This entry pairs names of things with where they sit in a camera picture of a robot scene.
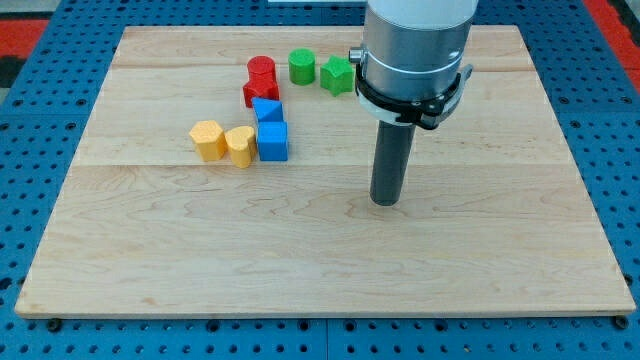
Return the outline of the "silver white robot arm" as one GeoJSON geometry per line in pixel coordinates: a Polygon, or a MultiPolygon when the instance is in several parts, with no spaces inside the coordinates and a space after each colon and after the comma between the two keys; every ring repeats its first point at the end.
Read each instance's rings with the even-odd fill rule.
{"type": "Polygon", "coordinates": [[[368,0],[361,44],[349,61],[376,92],[431,99],[453,84],[477,0],[368,0]]]}

